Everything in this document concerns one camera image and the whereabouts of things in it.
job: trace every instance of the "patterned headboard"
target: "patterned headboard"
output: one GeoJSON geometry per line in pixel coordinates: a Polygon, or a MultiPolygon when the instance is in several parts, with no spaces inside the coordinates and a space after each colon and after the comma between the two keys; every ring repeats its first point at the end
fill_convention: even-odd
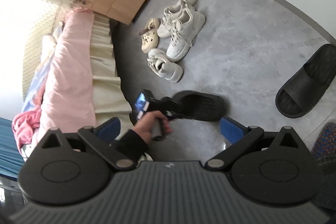
{"type": "Polygon", "coordinates": [[[66,13],[73,7],[70,0],[36,0],[34,20],[31,23],[28,38],[25,43],[22,93],[26,98],[35,69],[40,63],[41,41],[46,34],[52,33],[66,13]]]}

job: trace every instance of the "handle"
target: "handle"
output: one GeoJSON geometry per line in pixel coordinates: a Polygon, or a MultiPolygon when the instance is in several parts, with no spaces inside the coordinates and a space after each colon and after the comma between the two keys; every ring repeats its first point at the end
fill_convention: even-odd
{"type": "Polygon", "coordinates": [[[164,129],[163,129],[162,121],[160,119],[156,119],[153,129],[152,129],[152,140],[161,141],[164,138],[163,132],[164,132],[164,129]]]}

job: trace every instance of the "hand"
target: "hand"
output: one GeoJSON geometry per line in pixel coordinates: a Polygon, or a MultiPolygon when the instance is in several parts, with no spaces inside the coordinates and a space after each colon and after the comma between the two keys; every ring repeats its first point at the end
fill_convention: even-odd
{"type": "Polygon", "coordinates": [[[161,111],[151,111],[147,112],[142,116],[141,120],[137,121],[133,127],[133,131],[138,134],[146,143],[149,143],[152,139],[152,129],[156,119],[161,119],[164,127],[164,134],[170,134],[172,132],[171,127],[168,123],[168,118],[162,114],[161,111]]]}

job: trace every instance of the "colorful rug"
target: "colorful rug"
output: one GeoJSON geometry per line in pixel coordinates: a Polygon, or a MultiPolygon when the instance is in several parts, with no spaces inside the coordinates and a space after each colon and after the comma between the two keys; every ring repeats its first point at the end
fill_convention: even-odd
{"type": "Polygon", "coordinates": [[[336,123],[327,123],[314,143],[311,153],[315,159],[336,155],[336,123]]]}

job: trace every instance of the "black slide sandal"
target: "black slide sandal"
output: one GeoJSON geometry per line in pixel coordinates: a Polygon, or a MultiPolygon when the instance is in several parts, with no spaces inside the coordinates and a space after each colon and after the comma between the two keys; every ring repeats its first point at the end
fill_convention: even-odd
{"type": "Polygon", "coordinates": [[[216,122],[227,109],[222,97],[193,90],[180,91],[172,99],[182,105],[184,119],[216,122]]]}
{"type": "Polygon", "coordinates": [[[336,75],[336,47],[321,46],[278,91],[275,104],[288,118],[300,118],[319,102],[336,75]]]}

